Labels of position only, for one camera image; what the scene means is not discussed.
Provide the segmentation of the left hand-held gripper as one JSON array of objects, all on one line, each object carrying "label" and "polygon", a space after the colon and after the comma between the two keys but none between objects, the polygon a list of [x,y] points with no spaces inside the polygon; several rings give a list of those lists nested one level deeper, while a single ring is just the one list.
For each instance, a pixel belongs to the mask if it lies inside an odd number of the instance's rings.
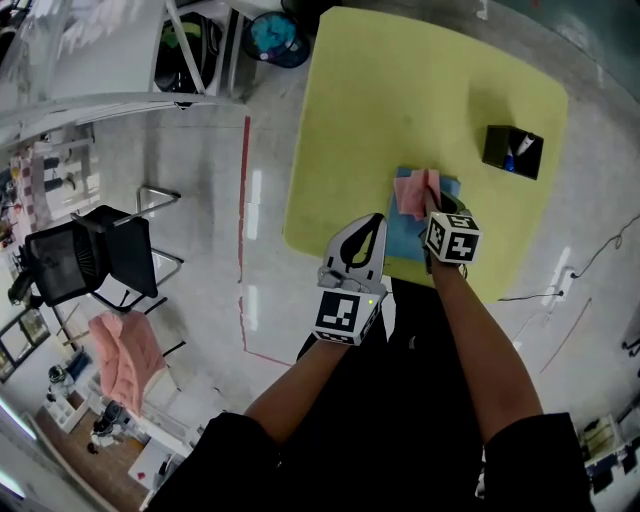
[{"label": "left hand-held gripper", "polygon": [[334,235],[320,269],[319,309],[312,333],[335,343],[360,345],[382,311],[381,282],[387,222],[381,213],[360,217]]}]

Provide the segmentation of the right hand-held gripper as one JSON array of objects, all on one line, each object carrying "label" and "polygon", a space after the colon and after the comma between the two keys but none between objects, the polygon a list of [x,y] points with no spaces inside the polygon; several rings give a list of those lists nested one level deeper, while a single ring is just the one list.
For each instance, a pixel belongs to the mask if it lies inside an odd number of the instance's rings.
[{"label": "right hand-held gripper", "polygon": [[434,261],[456,267],[468,266],[476,259],[481,230],[469,209],[448,193],[438,195],[427,186],[424,190],[424,252],[427,274]]}]

